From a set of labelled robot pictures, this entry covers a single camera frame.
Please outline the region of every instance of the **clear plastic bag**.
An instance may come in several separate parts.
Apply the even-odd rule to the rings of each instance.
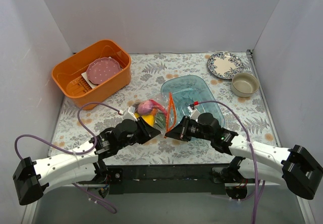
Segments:
[[[165,134],[176,123],[176,111],[172,95],[158,94],[130,106],[136,118],[142,117],[150,126]]]

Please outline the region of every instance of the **beige bowl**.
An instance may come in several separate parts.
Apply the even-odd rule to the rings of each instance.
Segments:
[[[242,98],[250,97],[259,88],[259,81],[251,74],[238,73],[232,79],[232,92]]]

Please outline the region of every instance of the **white wall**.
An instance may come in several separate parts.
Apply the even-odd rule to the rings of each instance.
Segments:
[[[323,0],[280,0],[254,50],[283,146],[306,147],[323,165]],[[323,223],[323,183],[310,201]]]
[[[53,66],[71,55],[43,0],[0,0],[0,223],[20,223],[12,180],[19,163],[15,138],[51,139],[62,93],[50,78]],[[46,156],[48,147],[22,139],[23,156]]]
[[[110,38],[127,52],[253,49],[279,0],[45,0],[73,52]]]

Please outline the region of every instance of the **pink plate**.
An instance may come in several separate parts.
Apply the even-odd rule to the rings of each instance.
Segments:
[[[122,69],[119,63],[112,58],[100,58],[92,62],[86,70],[86,75],[92,84],[101,84],[113,77]]]

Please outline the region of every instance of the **gray floor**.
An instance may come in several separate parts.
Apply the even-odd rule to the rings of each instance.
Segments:
[[[110,214],[75,187],[61,187],[38,202],[33,223],[250,223],[253,198],[237,203],[207,193],[124,194],[107,197]],[[297,198],[280,186],[266,186],[257,223],[304,223]]]

